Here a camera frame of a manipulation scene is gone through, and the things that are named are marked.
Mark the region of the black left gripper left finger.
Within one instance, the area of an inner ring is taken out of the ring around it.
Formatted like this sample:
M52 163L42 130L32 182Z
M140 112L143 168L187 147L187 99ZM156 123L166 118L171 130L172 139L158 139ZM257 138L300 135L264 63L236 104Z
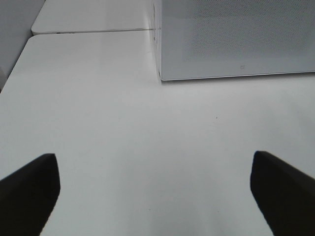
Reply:
M0 181L0 234L38 236L61 191L57 158L43 154Z

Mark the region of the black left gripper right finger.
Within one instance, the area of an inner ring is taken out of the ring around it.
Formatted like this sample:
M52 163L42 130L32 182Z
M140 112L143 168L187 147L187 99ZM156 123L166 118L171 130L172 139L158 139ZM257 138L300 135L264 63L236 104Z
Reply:
M250 190L273 235L315 234L314 178L266 151L256 151Z

